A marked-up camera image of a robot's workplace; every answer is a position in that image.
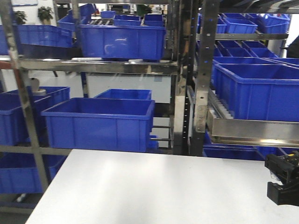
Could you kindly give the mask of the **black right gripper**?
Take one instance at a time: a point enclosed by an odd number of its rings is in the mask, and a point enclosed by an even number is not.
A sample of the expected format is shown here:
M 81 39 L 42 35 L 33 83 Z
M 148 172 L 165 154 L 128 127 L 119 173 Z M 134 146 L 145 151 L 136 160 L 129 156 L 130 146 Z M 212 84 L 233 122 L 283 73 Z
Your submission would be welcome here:
M 299 152 L 277 156 L 269 154 L 264 166 L 281 184 L 268 182 L 267 197 L 276 205 L 299 205 Z

